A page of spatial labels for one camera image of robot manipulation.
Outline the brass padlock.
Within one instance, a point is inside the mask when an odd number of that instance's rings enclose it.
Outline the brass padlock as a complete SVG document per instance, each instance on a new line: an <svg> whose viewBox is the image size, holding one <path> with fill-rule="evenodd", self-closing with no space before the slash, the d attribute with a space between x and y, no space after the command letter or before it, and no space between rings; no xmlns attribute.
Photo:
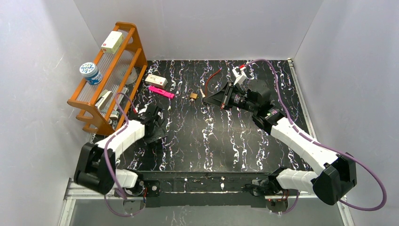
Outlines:
<svg viewBox="0 0 399 226"><path fill-rule="evenodd" d="M191 102L194 102L197 98L198 98L198 93L196 93L196 92L192 92L192 93L189 95L189 100L190 100Z"/></svg>

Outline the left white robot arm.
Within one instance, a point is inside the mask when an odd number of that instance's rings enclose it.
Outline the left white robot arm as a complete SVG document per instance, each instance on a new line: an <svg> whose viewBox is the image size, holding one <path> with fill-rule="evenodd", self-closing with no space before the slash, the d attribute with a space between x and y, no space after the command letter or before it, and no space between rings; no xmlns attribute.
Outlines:
<svg viewBox="0 0 399 226"><path fill-rule="evenodd" d="M129 116L121 128L96 143L85 143L80 151L73 181L100 194L114 190L124 197L125 189L140 183L139 174L117 169L116 161L135 142L158 141L167 136L162 108L150 105L144 112Z"/></svg>

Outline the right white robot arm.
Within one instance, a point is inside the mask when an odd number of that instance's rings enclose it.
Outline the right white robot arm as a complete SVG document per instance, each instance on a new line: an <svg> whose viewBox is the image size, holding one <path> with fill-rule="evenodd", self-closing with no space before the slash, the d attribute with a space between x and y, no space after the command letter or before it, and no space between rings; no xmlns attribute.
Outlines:
<svg viewBox="0 0 399 226"><path fill-rule="evenodd" d="M271 90L264 81L250 81L247 91L228 82L204 102L224 110L236 107L250 112L258 128L286 144L311 166L312 171L278 168L266 180L246 186L253 189L254 196L292 189L315 194L324 203L334 205L357 185L355 162L316 145L303 130L295 129L286 114L271 102Z"/></svg>

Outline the red cable padlock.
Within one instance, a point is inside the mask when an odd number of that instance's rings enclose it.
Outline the red cable padlock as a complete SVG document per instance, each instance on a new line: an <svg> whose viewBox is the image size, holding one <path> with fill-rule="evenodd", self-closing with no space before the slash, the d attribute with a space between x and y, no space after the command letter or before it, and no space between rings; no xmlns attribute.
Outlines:
<svg viewBox="0 0 399 226"><path fill-rule="evenodd" d="M208 96L208 93L207 93L207 91L208 91L208 83L209 83L210 80L211 80L212 78L214 78L220 71L221 71L221 68L220 68L219 70L217 70L214 74L212 74L212 75L207 79L207 81L206 81L206 83L205 83L205 95L206 95L206 96Z"/></svg>

